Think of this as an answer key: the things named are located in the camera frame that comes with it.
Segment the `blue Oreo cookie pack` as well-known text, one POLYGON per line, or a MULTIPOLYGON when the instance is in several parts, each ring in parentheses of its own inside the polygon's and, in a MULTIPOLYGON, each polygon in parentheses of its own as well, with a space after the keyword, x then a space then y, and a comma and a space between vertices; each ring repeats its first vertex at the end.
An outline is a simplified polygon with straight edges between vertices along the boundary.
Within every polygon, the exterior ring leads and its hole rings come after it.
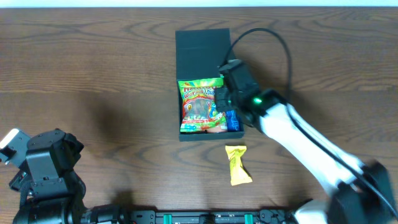
POLYGON ((240 123, 235 110, 225 112, 227 129, 229 132, 240 131, 240 123))

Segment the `green Haribo gummy bag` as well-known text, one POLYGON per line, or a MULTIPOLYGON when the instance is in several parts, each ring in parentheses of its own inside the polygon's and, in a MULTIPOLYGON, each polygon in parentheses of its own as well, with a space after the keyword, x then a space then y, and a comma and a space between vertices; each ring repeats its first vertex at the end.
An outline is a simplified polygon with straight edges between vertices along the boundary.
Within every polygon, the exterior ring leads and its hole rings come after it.
POLYGON ((206 132, 226 124, 225 114, 218 112, 215 105, 215 90, 222 86, 222 78, 178 81, 182 97, 181 133, 206 132))

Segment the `yellow candy wrapper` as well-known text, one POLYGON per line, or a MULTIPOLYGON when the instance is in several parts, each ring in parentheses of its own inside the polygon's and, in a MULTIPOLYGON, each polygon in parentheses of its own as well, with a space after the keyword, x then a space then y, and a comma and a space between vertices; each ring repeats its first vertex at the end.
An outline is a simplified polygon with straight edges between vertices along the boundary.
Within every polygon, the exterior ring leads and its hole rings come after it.
POLYGON ((247 150, 246 146, 225 146, 229 160, 231 185, 248 184, 252 182, 251 176, 245 171, 242 156, 247 150))

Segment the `black gift box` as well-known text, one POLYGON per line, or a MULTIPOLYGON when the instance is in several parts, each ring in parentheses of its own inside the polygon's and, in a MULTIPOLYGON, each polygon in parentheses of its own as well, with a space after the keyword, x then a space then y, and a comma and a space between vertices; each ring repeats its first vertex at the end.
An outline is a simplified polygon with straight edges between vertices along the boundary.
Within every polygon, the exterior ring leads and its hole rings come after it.
MULTIPOLYGON (((176 45, 176 82, 178 92, 179 126, 182 123, 182 96, 178 81, 219 78, 218 66, 231 46, 230 30, 177 30, 176 45)), ((209 141, 221 139, 240 139, 244 136, 244 125, 239 121, 239 131, 225 133, 182 133, 179 131, 180 142, 209 141)))

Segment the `red Pringles can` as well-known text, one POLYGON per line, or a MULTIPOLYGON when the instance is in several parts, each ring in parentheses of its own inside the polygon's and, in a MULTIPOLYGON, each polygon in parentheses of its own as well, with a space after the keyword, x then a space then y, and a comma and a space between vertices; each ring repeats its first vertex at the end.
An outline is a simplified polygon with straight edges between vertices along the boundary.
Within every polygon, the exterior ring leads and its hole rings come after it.
POLYGON ((228 131, 228 126, 225 123, 206 130, 207 133, 224 133, 227 131, 228 131))

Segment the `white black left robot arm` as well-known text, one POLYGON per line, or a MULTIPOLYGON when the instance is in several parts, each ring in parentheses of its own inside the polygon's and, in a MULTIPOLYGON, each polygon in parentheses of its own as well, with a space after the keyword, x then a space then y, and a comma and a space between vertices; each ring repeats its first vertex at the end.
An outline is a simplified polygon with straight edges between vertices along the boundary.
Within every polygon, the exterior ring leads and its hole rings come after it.
POLYGON ((84 145, 60 129, 28 136, 14 128, 1 141, 1 160, 19 171, 9 183, 19 192, 18 223, 129 223, 118 205, 86 208, 86 185, 74 171, 84 145))

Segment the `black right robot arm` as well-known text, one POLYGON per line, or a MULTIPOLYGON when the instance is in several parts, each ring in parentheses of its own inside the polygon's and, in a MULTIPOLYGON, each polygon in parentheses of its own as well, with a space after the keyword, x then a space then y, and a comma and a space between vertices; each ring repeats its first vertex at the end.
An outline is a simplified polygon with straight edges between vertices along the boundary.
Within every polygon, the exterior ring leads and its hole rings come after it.
POLYGON ((295 223, 388 223, 397 218, 389 174, 366 165, 311 127, 274 90, 215 91, 219 111, 235 110, 248 126, 284 146, 318 180, 329 202, 310 200, 290 214, 295 223))

